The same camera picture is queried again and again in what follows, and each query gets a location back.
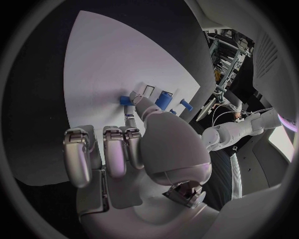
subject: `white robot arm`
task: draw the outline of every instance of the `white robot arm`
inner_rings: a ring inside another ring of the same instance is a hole
[[[207,128],[201,138],[210,152],[234,145],[247,135],[258,135],[265,129],[276,128],[280,125],[278,114],[272,109],[262,115],[251,114],[241,122],[227,122]]]

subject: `vent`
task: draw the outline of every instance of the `vent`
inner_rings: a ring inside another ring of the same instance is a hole
[[[274,65],[278,57],[278,51],[269,36],[265,34],[260,42],[259,50],[257,52],[257,71],[256,78],[261,78]]]

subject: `pink light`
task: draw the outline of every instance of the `pink light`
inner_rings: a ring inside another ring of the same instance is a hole
[[[287,122],[284,118],[282,118],[279,114],[278,114],[278,118],[280,120],[280,122],[287,127],[288,129],[290,129],[291,131],[297,132],[297,127],[294,126],[293,124]]]

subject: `blue cylinder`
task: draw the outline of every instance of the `blue cylinder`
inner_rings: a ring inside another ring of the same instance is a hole
[[[185,101],[185,99],[182,99],[181,102],[180,102],[183,106],[186,107],[186,109],[188,109],[189,111],[193,110],[193,107],[187,103],[187,101]]]
[[[176,112],[173,109],[171,109],[170,112],[176,115]]]
[[[133,106],[133,103],[130,101],[129,96],[121,96],[120,98],[120,104],[122,106]]]
[[[172,100],[172,96],[166,92],[162,92],[159,98],[156,100],[155,104],[161,108],[161,110],[165,110]]]

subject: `blue object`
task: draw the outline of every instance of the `blue object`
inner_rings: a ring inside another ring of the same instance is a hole
[[[181,102],[180,102],[183,106],[186,107],[186,109],[188,109],[189,111],[193,110],[193,107],[187,103],[187,101],[185,101],[185,99],[182,99]]]
[[[170,112],[176,115],[176,112],[173,109],[171,109]]]
[[[129,96],[121,96],[120,104],[122,106],[133,106],[133,103],[130,101]]]
[[[169,93],[162,92],[159,98],[156,100],[155,104],[161,108],[161,110],[165,110],[172,100],[172,96]]]

